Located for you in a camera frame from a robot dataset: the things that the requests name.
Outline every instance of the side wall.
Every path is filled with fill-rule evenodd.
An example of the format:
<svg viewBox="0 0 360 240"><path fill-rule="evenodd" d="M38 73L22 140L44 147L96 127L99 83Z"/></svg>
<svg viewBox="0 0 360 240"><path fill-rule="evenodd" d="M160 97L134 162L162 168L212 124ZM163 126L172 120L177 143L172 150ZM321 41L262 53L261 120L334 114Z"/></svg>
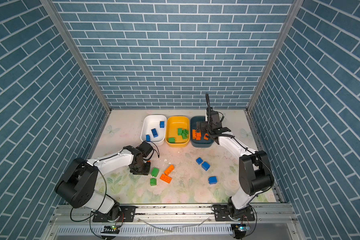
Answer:
<svg viewBox="0 0 360 240"><path fill-rule="evenodd" d="M243 109L293 0L53 2L112 108Z"/></svg>
<svg viewBox="0 0 360 240"><path fill-rule="evenodd" d="M0 1L0 239L41 237L105 114L40 2Z"/></svg>
<svg viewBox="0 0 360 240"><path fill-rule="evenodd" d="M360 239L360 1L304 1L253 117L305 236Z"/></svg>

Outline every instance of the green toy brick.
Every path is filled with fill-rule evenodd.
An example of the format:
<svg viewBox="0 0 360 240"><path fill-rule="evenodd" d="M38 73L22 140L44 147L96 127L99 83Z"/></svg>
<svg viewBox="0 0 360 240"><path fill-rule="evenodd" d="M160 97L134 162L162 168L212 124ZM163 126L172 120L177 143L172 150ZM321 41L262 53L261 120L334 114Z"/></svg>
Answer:
<svg viewBox="0 0 360 240"><path fill-rule="evenodd" d="M151 186L156 186L157 185L155 178L151 178L150 183L151 183Z"/></svg>
<svg viewBox="0 0 360 240"><path fill-rule="evenodd" d="M154 167L154 169L152 169L151 175L152 175L153 177L157 177L157 175L158 175L158 168Z"/></svg>

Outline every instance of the building block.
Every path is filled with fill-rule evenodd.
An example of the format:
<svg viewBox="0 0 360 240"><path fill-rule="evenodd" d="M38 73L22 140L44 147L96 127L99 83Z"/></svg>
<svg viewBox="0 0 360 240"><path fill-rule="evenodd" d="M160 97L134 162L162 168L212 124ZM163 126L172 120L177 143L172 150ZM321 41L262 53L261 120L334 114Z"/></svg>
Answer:
<svg viewBox="0 0 360 240"><path fill-rule="evenodd" d="M157 177L158 171L159 171L158 168L154 167L154 169L152 169L151 175L152 175L153 177Z"/></svg>
<svg viewBox="0 0 360 240"><path fill-rule="evenodd" d="M152 131L152 134L154 135L154 137L157 137L157 136L158 136L158 134L157 134L157 132L156 132L156 128L152 129L151 131Z"/></svg>
<svg viewBox="0 0 360 240"><path fill-rule="evenodd" d="M202 139L202 133L201 132L196 132L196 140L201 140Z"/></svg>
<svg viewBox="0 0 360 240"><path fill-rule="evenodd" d="M160 177L161 180L163 180L164 182L166 183L170 183L172 178L171 177L168 177L167 175L165 174L162 174L161 177Z"/></svg>
<svg viewBox="0 0 360 240"><path fill-rule="evenodd" d="M150 184L151 184L151 186L156 186L157 185L156 179L151 178Z"/></svg>
<svg viewBox="0 0 360 240"><path fill-rule="evenodd" d="M202 163L202 168L204 169L204 170L208 170L209 169L209 167L210 167L210 165L207 163L207 162L203 162Z"/></svg>
<svg viewBox="0 0 360 240"><path fill-rule="evenodd" d="M175 169L175 167L174 167L173 165L170 165L170 166L164 171L164 174L165 174L165 175L169 175L174 169Z"/></svg>
<svg viewBox="0 0 360 240"><path fill-rule="evenodd" d="M208 183L209 184L216 184L217 183L216 177L209 177L208 178Z"/></svg>
<svg viewBox="0 0 360 240"><path fill-rule="evenodd" d="M196 162L197 162L197 164L200 165L203 162L203 160L201 159L201 157L199 157L198 159L196 159Z"/></svg>

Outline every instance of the orange toy brick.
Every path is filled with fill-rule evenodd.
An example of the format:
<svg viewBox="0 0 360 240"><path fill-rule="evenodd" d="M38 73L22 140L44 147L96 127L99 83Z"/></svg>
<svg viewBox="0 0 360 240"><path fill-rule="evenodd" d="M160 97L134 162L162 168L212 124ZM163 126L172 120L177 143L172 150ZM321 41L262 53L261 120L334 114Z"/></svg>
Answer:
<svg viewBox="0 0 360 240"><path fill-rule="evenodd" d="M164 171L164 174L168 176L174 169L175 167L171 165L167 168L167 170Z"/></svg>
<svg viewBox="0 0 360 240"><path fill-rule="evenodd" d="M170 183L172 178L171 177L168 177L167 175L165 174L162 174L161 177L160 177L161 180L163 180L164 182L166 183Z"/></svg>
<svg viewBox="0 0 360 240"><path fill-rule="evenodd" d="M201 138L202 138L202 133L196 132L196 140L201 140Z"/></svg>

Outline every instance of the table surface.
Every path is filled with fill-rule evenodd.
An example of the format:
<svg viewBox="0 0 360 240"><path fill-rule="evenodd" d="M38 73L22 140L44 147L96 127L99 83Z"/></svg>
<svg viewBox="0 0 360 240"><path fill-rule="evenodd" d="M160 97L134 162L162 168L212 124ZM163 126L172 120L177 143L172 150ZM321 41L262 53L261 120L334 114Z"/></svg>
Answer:
<svg viewBox="0 0 360 240"><path fill-rule="evenodd" d="M243 110L220 110L225 116L223 127L244 144L253 149L256 145L245 112ZM113 110L106 127L92 155L102 157L124 146L137 147L141 144L140 134L144 118L151 114L171 116L205 115L205 110ZM157 186L150 186L152 176L133 175L129 167L121 167L104 175L107 180L107 194L121 204L155 203L226 203L228 198L240 187L238 181L238 159L215 142L208 148L196 148L189 143L186 147L169 147L166 142L158 146L160 158L156 154L151 159L151 170L158 168ZM205 171L196 159L201 157L210 164ZM175 169L169 175L170 184L160 180L169 165ZM210 185L208 177L216 176L217 184ZM105 184L100 176L95 189L104 193ZM272 189L255 197L253 202L275 202Z"/></svg>

